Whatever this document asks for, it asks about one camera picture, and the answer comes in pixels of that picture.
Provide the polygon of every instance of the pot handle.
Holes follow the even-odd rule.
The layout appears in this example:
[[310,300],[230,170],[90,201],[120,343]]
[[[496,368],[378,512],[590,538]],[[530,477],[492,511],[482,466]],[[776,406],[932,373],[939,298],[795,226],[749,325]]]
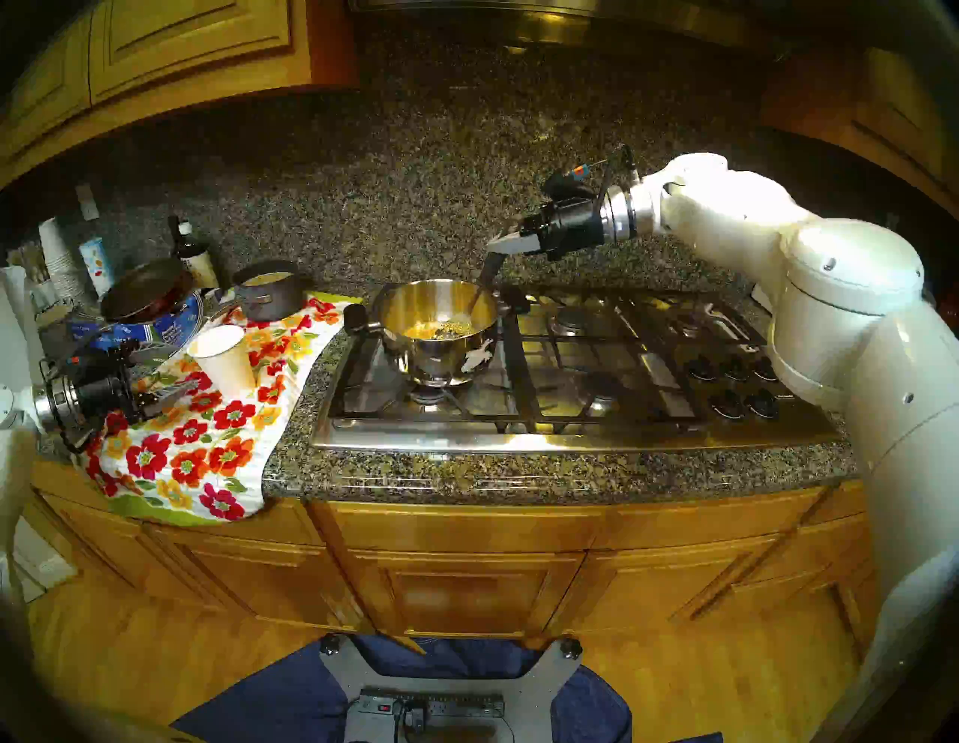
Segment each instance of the pot handle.
[[379,333],[383,326],[369,321],[363,305],[346,305],[343,308],[343,329],[348,336],[368,336]]

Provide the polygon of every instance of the granite backsplash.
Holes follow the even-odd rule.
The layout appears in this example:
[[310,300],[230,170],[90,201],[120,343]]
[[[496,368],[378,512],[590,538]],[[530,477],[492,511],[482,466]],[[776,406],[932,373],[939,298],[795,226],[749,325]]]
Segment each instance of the granite backsplash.
[[[632,146],[644,171],[709,150],[760,169],[750,147],[756,59],[675,35],[629,57],[466,44],[412,21],[364,17],[359,91],[291,93],[181,111],[89,142],[6,193],[35,235],[57,214],[79,243],[103,237],[119,268],[166,255],[170,211],[230,269],[295,259],[322,287],[475,277],[483,245],[535,208],[550,171]],[[100,218],[82,221],[89,182]],[[505,277],[563,284],[746,291],[669,238],[507,262]]]

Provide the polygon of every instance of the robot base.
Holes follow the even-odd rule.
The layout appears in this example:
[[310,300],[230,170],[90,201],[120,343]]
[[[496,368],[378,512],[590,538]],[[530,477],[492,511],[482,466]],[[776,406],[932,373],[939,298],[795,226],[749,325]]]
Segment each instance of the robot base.
[[401,709],[405,715],[418,710],[418,732],[472,729],[496,743],[551,743],[550,705],[581,656],[577,640],[562,639],[519,679],[409,679],[378,674],[346,635],[320,643],[323,664],[350,702],[346,743],[389,743]]

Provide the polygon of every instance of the food in pot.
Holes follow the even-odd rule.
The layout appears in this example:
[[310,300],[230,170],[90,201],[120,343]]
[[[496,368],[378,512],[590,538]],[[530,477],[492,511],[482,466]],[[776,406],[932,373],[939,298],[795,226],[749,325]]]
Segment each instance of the food in pot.
[[292,273],[289,271],[271,271],[270,273],[261,273],[259,276],[246,279],[243,285],[245,287],[262,287],[265,284],[275,284],[277,281],[282,281],[290,276],[292,276]]
[[417,340],[455,340],[473,333],[473,324],[469,321],[425,320],[407,328],[403,335]]

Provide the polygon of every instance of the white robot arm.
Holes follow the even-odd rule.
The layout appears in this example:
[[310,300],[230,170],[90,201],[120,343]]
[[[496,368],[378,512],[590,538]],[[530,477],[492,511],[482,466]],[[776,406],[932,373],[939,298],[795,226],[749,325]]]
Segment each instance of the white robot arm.
[[557,258],[589,244],[672,234],[770,298],[767,351],[780,380],[845,414],[883,599],[859,679],[814,738],[834,740],[890,687],[891,675],[907,670],[956,591],[959,341],[922,300],[923,264],[896,233],[817,217],[780,184],[730,171],[716,154],[683,155],[642,179],[631,171],[625,189],[604,184],[589,207],[588,194],[567,178],[560,198],[488,248]]

